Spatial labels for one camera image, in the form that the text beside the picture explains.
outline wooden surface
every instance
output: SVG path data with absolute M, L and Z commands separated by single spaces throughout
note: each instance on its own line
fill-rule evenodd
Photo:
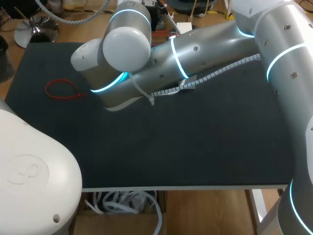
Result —
M 159 235 L 167 235 L 166 214 Z M 74 235 L 152 235 L 157 214 L 110 214 L 78 216 Z
M 253 235 L 244 190 L 169 191 L 169 235 Z

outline cable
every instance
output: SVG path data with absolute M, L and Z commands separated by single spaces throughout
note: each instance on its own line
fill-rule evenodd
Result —
M 69 83 L 74 89 L 75 89 L 75 95 L 69 95 L 69 96 L 55 96 L 55 95 L 52 95 L 48 92 L 48 87 L 51 86 L 52 84 L 54 83 L 57 83 L 57 82 L 67 82 Z M 78 97 L 82 97 L 82 96 L 85 96 L 86 94 L 85 93 L 79 93 L 78 92 L 78 89 L 76 88 L 76 86 L 69 80 L 67 79 L 55 79 L 55 80 L 52 80 L 50 82 L 48 82 L 48 84 L 45 86 L 45 93 L 51 97 L 51 98 L 54 98 L 54 99 L 74 99 L 74 98 L 78 98 Z
M 134 80 L 133 78 L 133 75 L 131 73 L 129 73 L 129 77 L 131 78 L 131 81 L 134 85 L 134 87 L 136 87 L 136 89 L 142 93 L 145 97 L 147 97 L 151 103 L 151 105 L 154 105 L 155 104 L 155 99 L 153 98 L 153 96 L 147 94 L 143 89 L 141 89 L 141 87 L 136 83 L 136 81 Z
M 93 211 L 95 211 L 97 214 L 104 214 L 104 213 L 140 213 L 142 212 L 144 206 L 146 205 L 147 198 L 149 198 L 153 203 L 152 205 L 155 205 L 156 212 L 158 216 L 158 222 L 156 229 L 153 233 L 153 235 L 158 235 L 161 227 L 162 227 L 162 212 L 161 208 L 157 202 L 157 192 L 154 191 L 155 196 L 153 197 L 149 193 L 145 191 L 112 191 L 107 192 L 107 194 L 102 199 L 102 206 L 105 209 L 105 211 L 101 211 L 98 207 L 98 203 L 101 200 L 102 193 L 94 192 L 92 194 L 92 202 L 93 205 L 88 201 L 85 200 L 85 203 L 88 207 L 90 207 Z M 134 199 L 140 199 L 140 203 L 135 205 Z
M 169 19 L 170 23 L 172 24 L 172 26 L 174 27 L 174 29 L 176 30 L 176 32 L 178 34 L 181 34 L 180 29 L 177 27 L 177 24 L 175 23 L 175 21 L 173 20 L 172 16 L 167 12 L 165 14 L 166 18 Z
M 108 5 L 109 1 L 110 0 L 107 0 L 105 4 L 103 4 L 99 10 L 97 10 L 96 13 L 94 13 L 93 15 L 89 16 L 88 18 L 86 19 L 83 19 L 83 20 L 79 20 L 79 21 L 67 21 L 67 20 L 64 20 L 56 15 L 54 15 L 52 12 L 50 12 L 47 8 L 45 8 L 45 6 L 40 2 L 40 0 L 35 0 L 36 3 L 38 4 L 38 6 L 45 12 L 47 13 L 50 17 L 56 19 L 57 21 L 60 21 L 62 23 L 65 23 L 65 24 L 82 24 L 82 23 L 85 23 L 85 22 L 88 22 L 88 21 L 91 21 L 93 18 L 95 18 L 97 15 L 99 15 L 102 10 Z
M 191 87 L 194 87 L 195 85 L 198 85 L 198 84 L 201 84 L 203 82 L 206 82 L 207 80 L 209 80 L 210 78 L 212 77 L 215 77 L 225 71 L 228 71 L 232 68 L 235 68 L 239 65 L 243 65 L 245 63 L 248 63 L 250 61 L 255 61 L 255 60 L 259 60 L 260 59 L 260 54 L 256 54 L 256 55 L 252 55 L 250 57 L 246 57 L 246 58 L 243 58 L 239 61 L 236 61 L 235 63 L 232 63 L 230 65 L 227 65 L 203 78 L 200 78 L 194 82 L 190 82 L 190 83 L 187 83 L 187 84 L 184 84 L 182 86 L 178 86 L 178 87 L 174 87 L 174 88 L 170 88 L 170 89 L 166 89 L 166 90 L 162 90 L 162 91 L 158 91 L 158 92 L 153 92 L 151 93 L 151 96 L 160 96 L 160 95 L 165 95 L 165 94 L 168 94 L 168 93 L 171 93 L 171 92 L 178 92 L 180 90 L 184 90 L 184 89 L 188 89 L 188 88 L 191 88 Z
M 307 1 L 308 3 L 310 3 L 311 5 L 313 5 L 313 2 L 311 2 L 310 0 L 302 0 L 302 1 L 299 3 L 299 6 L 301 6 L 301 3 L 304 2 L 304 1 Z M 313 13 L 313 10 L 309 10 L 309 9 L 303 7 L 303 6 L 301 6 L 301 7 L 302 7 L 302 9 L 303 9 L 304 11 L 306 11 L 306 12 L 308 12 L 308 13 Z

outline white cable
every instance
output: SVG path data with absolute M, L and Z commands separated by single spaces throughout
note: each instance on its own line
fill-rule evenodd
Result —
M 99 212 L 92 204 L 90 204 L 89 201 L 85 200 L 85 203 L 86 203 L 87 206 L 89 206 L 89 207 L 90 207 L 94 212 L 96 212 L 97 214 L 103 214 L 102 211 Z
M 113 191 L 113 192 L 107 192 L 107 194 L 103 197 L 102 199 L 102 205 L 103 208 L 105 209 L 104 211 L 101 211 L 98 208 L 98 203 L 101 199 L 102 193 L 100 192 L 97 196 L 97 193 L 94 192 L 92 194 L 92 200 L 93 200 L 93 205 L 85 200 L 85 203 L 88 207 L 90 207 L 93 211 L 95 211 L 97 214 L 104 214 L 104 213 L 140 213 L 142 211 L 141 208 L 144 208 L 144 205 L 147 202 L 147 198 L 152 200 L 152 205 L 155 205 L 156 207 L 156 212 L 158 216 L 158 222 L 156 229 L 154 231 L 154 235 L 158 235 L 158 233 L 161 230 L 162 227 L 162 212 L 160 209 L 160 206 L 157 202 L 157 192 L 154 191 L 155 196 L 153 197 L 152 195 L 148 194 L 145 191 Z M 113 194 L 112 200 L 108 201 L 110 196 Z M 141 202 L 137 205 L 134 206 L 134 208 L 131 208 L 129 206 L 129 203 L 132 201 L 134 197 L 140 196 L 141 197 Z
M 149 197 L 155 203 L 156 212 L 157 212 L 157 216 L 158 216 L 158 222 L 157 222 L 157 226 L 156 226 L 156 229 L 155 229 L 155 232 L 153 233 L 153 235 L 158 235 L 158 233 L 160 232 L 161 227 L 162 227 L 162 212 L 161 212 L 160 205 L 158 204 L 157 200 L 153 196 L 148 194 L 147 192 L 140 191 L 139 193 L 146 196 L 146 197 Z
M 166 90 L 162 90 L 162 91 L 158 91 L 158 92 L 153 92 L 151 93 L 151 96 L 160 96 L 160 95 L 165 95 L 165 94 L 168 94 L 168 93 L 171 93 L 171 92 L 178 92 L 180 90 L 184 90 L 184 89 L 188 89 L 188 88 L 191 88 L 191 87 L 194 87 L 195 85 L 198 85 L 198 84 L 201 84 L 203 82 L 206 82 L 207 80 L 209 80 L 210 78 L 212 77 L 215 77 L 227 70 L 230 70 L 234 67 L 237 67 L 239 65 L 243 65 L 245 63 L 248 63 L 250 61 L 254 61 L 254 60 L 260 60 L 260 54 L 256 54 L 256 55 L 252 55 L 250 57 L 246 57 L 246 58 L 243 58 L 239 61 L 236 61 L 235 63 L 232 63 L 230 65 L 227 65 L 203 78 L 200 78 L 196 81 L 193 81 L 193 82 L 190 82 L 190 83 L 187 83 L 187 84 L 184 84 L 182 86 L 178 86 L 178 87 L 174 87 L 174 88 L 170 88 L 170 89 L 166 89 Z
M 89 16 L 88 18 L 86 19 L 83 19 L 83 20 L 80 20 L 80 21 L 67 21 L 67 20 L 64 20 L 56 15 L 54 15 L 52 12 L 50 12 L 47 8 L 45 8 L 45 6 L 40 2 L 40 0 L 35 0 L 36 3 L 38 4 L 38 6 L 45 12 L 47 13 L 50 17 L 56 19 L 57 21 L 60 21 L 62 23 L 65 23 L 65 24 L 82 24 L 82 23 L 85 23 L 85 22 L 88 22 L 88 21 L 91 21 L 93 18 L 95 18 L 97 15 L 99 15 L 104 8 L 106 8 L 106 6 L 108 5 L 109 1 L 110 0 L 107 0 L 105 4 L 103 4 L 99 10 L 97 10 L 97 12 L 95 12 L 93 15 Z
M 136 87 L 136 89 L 142 93 L 145 97 L 147 97 L 151 103 L 151 105 L 154 105 L 155 104 L 155 99 L 153 98 L 153 96 L 147 94 L 143 89 L 141 89 L 141 87 L 136 83 L 136 81 L 134 80 L 133 78 L 133 75 L 131 73 L 129 73 L 129 77 L 131 78 L 131 81 L 134 85 L 134 87 Z

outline screw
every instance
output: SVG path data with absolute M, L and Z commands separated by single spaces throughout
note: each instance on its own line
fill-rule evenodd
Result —
M 290 77 L 292 79 L 295 79 L 297 76 L 298 76 L 298 73 L 297 72 L 293 72 Z

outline table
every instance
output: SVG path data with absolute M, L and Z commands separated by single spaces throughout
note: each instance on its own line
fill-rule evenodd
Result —
M 234 69 L 194 91 L 159 97 L 155 106 L 142 98 L 110 112 L 71 67 L 69 58 L 79 45 L 30 45 L 6 102 L 73 153 L 84 191 L 268 188 L 290 182 L 287 127 L 260 63 Z M 51 99 L 45 86 L 57 78 L 71 80 L 87 96 Z M 55 85 L 51 92 L 71 89 Z

